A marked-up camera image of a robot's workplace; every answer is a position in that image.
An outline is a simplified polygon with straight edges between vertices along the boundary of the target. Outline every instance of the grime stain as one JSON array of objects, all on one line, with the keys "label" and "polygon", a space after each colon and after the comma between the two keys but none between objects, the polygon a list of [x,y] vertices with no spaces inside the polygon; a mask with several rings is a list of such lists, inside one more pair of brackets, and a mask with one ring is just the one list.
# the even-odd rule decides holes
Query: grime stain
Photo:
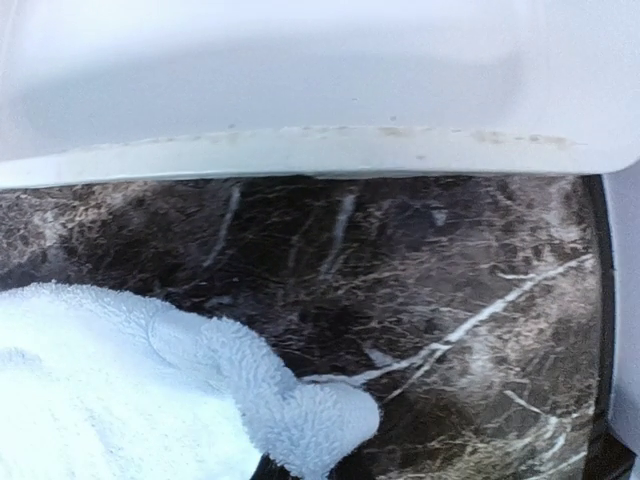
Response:
[{"label": "grime stain", "polygon": [[560,150],[565,150],[574,146],[577,146],[578,143],[569,140],[565,137],[556,137],[551,135],[529,135],[518,136],[518,135],[510,135],[504,132],[496,132],[496,131],[486,131],[486,130],[476,130],[471,133],[471,138],[476,140],[479,143],[488,143],[491,145],[508,145],[513,143],[529,143],[532,145],[541,145],[541,146],[550,146],[555,147]]}]

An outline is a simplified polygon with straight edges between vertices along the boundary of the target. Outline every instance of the white plastic panel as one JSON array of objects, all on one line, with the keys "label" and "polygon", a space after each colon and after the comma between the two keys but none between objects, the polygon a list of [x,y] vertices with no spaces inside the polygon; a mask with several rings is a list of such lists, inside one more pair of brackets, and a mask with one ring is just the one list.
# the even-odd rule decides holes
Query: white plastic panel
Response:
[{"label": "white plastic panel", "polygon": [[0,186],[640,155],[634,0],[0,3]]},{"label": "white plastic panel", "polygon": [[610,422],[640,453],[640,164],[605,175],[615,269],[615,355]]}]

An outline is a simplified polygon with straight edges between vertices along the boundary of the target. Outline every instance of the terry cloth towel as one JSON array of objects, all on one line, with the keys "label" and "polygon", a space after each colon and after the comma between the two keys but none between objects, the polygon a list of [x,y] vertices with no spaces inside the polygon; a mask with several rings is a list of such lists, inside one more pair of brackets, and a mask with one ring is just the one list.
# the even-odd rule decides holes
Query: terry cloth towel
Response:
[{"label": "terry cloth towel", "polygon": [[327,478],[373,398],[305,384],[226,318],[92,286],[0,293],[0,479],[248,480],[269,455]]}]

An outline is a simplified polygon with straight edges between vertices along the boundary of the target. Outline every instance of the white surface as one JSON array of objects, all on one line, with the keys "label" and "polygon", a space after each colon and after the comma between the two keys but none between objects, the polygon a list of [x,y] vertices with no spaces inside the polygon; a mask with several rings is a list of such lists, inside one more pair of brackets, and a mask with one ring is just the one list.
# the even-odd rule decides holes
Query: white surface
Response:
[{"label": "white surface", "polygon": [[[634,0],[2,3],[3,186],[586,173],[640,154]],[[440,133],[392,141],[386,126]],[[283,139],[303,127],[331,128]],[[165,155],[123,145],[175,137]]]},{"label": "white surface", "polygon": [[207,381],[205,322],[90,287],[0,294],[0,478],[248,480],[260,454]]},{"label": "white surface", "polygon": [[615,269],[615,355],[610,422],[640,453],[640,164],[604,176]]}]

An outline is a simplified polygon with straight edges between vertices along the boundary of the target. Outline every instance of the dark marble surface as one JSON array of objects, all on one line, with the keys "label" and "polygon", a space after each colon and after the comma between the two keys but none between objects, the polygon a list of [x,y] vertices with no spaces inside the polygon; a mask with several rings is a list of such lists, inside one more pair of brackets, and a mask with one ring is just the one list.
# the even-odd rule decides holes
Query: dark marble surface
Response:
[{"label": "dark marble surface", "polygon": [[306,178],[0,192],[0,287],[227,315],[383,405],[380,479],[580,478],[599,265],[578,179]]}]

